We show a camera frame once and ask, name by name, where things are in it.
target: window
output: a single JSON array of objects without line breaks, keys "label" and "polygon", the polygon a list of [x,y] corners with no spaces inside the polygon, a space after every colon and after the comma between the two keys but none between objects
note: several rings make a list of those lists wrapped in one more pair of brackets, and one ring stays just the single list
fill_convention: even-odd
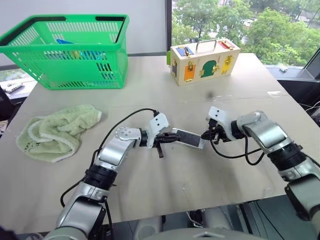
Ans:
[{"label": "window", "polygon": [[30,76],[20,68],[0,71],[0,82],[24,79],[28,77]]},{"label": "window", "polygon": [[171,45],[228,38],[265,65],[305,66],[320,47],[319,0],[172,0]]}]

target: smartphone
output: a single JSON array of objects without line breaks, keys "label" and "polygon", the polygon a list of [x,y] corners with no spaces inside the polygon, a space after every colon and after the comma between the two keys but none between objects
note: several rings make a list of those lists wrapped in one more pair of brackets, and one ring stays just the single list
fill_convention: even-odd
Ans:
[{"label": "smartphone", "polygon": [[175,133],[180,137],[180,140],[176,141],[177,143],[192,148],[204,149],[205,140],[202,139],[199,134],[195,134],[178,128],[173,128],[172,133]]}]

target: basket handle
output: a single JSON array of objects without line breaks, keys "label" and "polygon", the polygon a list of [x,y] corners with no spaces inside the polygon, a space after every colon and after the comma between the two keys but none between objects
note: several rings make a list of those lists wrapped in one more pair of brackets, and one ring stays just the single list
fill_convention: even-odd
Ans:
[{"label": "basket handle", "polygon": [[124,16],[96,16],[96,21],[119,21],[123,22],[125,20]]},{"label": "basket handle", "polygon": [[196,46],[195,46],[195,51],[198,52],[198,45],[199,44],[208,43],[208,42],[214,42],[214,47],[213,47],[213,50],[212,50],[212,51],[214,51],[216,49],[216,45],[217,45],[217,40],[216,39],[198,41],[196,43]]},{"label": "basket handle", "polygon": [[26,29],[28,29],[31,25],[33,25],[36,22],[66,20],[67,19],[64,16],[35,16],[18,25],[12,32],[10,32],[8,35],[5,35],[4,38],[0,39],[0,46],[6,46],[8,43],[10,43],[13,39],[15,39],[18,35],[23,33]]}]

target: beige tabletop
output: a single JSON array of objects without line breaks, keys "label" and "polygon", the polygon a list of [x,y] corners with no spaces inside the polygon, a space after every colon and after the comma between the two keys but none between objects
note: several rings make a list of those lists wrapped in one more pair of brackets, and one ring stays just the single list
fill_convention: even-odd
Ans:
[{"label": "beige tabletop", "polygon": [[[37,84],[0,139],[0,225],[17,233],[52,230],[62,210],[61,193],[84,176],[93,150],[108,130],[143,107],[166,114],[173,128],[198,134],[207,128],[212,105],[229,111],[233,118],[261,110],[302,145],[306,154],[320,159],[318,126],[255,55],[240,54],[231,76],[186,86],[176,85],[165,62],[164,56],[130,57],[123,89],[51,91]],[[79,104],[92,104],[103,115],[82,134],[74,156],[45,163],[18,150],[16,137],[32,117]],[[151,113],[142,112],[121,126],[143,128],[151,118]],[[257,147],[251,139],[249,149]],[[244,142],[221,143],[217,148],[238,155],[244,152]],[[114,222],[284,194],[286,183],[267,157],[250,166],[244,158],[219,157],[208,143],[202,151],[178,143],[164,144],[162,149],[162,159],[156,149],[140,147],[129,153],[108,198]],[[252,161],[257,158],[258,154],[251,155]]]}]

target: white wall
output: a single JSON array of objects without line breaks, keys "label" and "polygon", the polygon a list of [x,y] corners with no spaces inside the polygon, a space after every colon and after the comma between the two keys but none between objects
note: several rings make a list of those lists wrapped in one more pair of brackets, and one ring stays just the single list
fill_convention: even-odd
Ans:
[{"label": "white wall", "polygon": [[[0,35],[35,14],[128,14],[129,54],[166,51],[165,0],[0,0]],[[11,64],[0,53],[0,66]]]}]

